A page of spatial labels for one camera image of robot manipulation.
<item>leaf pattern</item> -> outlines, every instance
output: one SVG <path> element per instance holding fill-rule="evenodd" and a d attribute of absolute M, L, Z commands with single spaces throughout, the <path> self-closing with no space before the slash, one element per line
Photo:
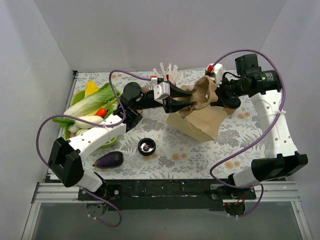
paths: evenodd
<path fill-rule="evenodd" d="M 182 70 L 182 79 L 177 86 L 193 86 L 204 74 L 203 70 Z M 135 74 L 143 77 L 153 75 L 151 71 Z M 119 91 L 129 82 L 153 89 L 148 81 L 138 80 L 124 73 L 114 73 L 112 84 Z M 95 81 L 102 87 L 109 79 L 108 72 L 79 73 L 74 93 L 84 90 L 88 81 Z M 260 122 L 253 104 L 247 96 L 240 97 L 241 106 L 233 115 L 228 115 L 219 129 L 219 138 L 199 143 L 184 133 L 166 124 L 168 115 L 162 108 L 145 109 L 139 124 L 118 137 L 116 144 L 94 151 L 83 161 L 83 166 L 97 172 L 105 179 L 201 179 L 211 178 L 209 170 L 218 161 L 239 151 L 261 136 Z M 139 154 L 137 144 L 142 138 L 156 142 L 155 154 L 144 157 Z M 222 164 L 214 170 L 220 178 L 248 167 L 253 159 L 264 157 L 264 144 L 260 142 L 241 155 Z M 97 169 L 92 166 L 96 159 L 112 152 L 121 151 L 124 163 L 113 169 Z"/>

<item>green basket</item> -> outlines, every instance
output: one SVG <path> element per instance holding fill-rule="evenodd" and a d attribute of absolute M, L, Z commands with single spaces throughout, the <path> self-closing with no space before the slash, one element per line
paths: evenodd
<path fill-rule="evenodd" d="M 75 105 L 77 102 L 80 102 L 84 98 L 85 98 L 85 91 L 84 90 L 77 92 L 72 99 L 71 106 Z M 64 139 L 65 140 L 69 139 L 69 136 L 70 136 L 70 131 L 68 130 L 68 128 L 65 128 L 64 129 Z M 117 139 L 118 139 L 118 137 L 116 136 L 114 139 L 103 144 L 99 148 L 103 149 L 103 148 L 111 147 L 116 144 Z"/>

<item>black round container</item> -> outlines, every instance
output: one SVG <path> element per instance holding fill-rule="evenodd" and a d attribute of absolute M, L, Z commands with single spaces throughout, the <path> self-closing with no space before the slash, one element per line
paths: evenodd
<path fill-rule="evenodd" d="M 156 151 L 156 142 L 151 138 L 143 138 L 138 143 L 138 151 L 143 156 L 150 156 Z"/>

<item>white wall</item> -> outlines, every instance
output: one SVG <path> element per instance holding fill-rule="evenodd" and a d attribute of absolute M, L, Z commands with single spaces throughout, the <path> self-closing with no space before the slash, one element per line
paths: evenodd
<path fill-rule="evenodd" d="M 72 71 L 33 0 L 0 0 L 0 239 L 20 239 L 37 181 L 47 169 L 36 133 L 62 113 Z M 48 158 L 58 126 L 48 124 L 41 151 Z"/>
<path fill-rule="evenodd" d="M 298 150 L 309 163 L 292 176 L 314 239 L 320 239 L 320 1 L 287 0 L 262 51 L 283 75 L 284 109 Z"/>
<path fill-rule="evenodd" d="M 206 67 L 259 50 L 286 0 L 34 0 L 73 70 Z M 223 62 L 234 68 L 234 57 Z"/>

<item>purple eggplant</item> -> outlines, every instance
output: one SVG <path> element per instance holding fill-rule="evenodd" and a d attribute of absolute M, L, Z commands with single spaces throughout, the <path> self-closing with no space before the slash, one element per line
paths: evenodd
<path fill-rule="evenodd" d="M 99 169 L 113 169 L 119 167 L 123 162 L 124 154 L 120 151 L 112 151 L 98 158 L 92 166 Z"/>

